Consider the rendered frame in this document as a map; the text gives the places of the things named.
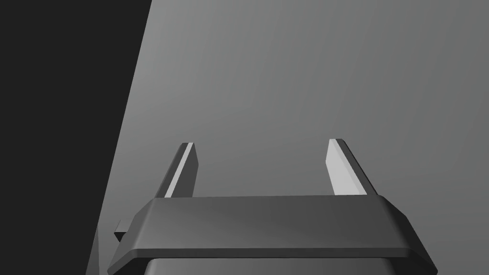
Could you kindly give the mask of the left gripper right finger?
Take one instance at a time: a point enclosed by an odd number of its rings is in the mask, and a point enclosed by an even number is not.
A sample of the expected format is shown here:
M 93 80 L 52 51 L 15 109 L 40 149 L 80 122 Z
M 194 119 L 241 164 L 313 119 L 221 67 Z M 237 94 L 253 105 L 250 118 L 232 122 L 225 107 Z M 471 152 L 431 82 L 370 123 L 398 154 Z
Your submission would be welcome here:
M 378 195 L 343 139 L 330 139 L 325 164 L 334 195 Z

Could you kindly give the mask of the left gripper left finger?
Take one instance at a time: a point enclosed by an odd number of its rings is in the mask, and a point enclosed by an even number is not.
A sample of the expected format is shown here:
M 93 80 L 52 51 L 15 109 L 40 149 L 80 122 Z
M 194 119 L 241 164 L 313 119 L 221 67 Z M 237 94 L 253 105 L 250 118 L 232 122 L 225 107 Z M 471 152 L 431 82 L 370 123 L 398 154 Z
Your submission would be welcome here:
M 199 168 L 194 143 L 182 143 L 175 154 L 156 198 L 191 198 Z

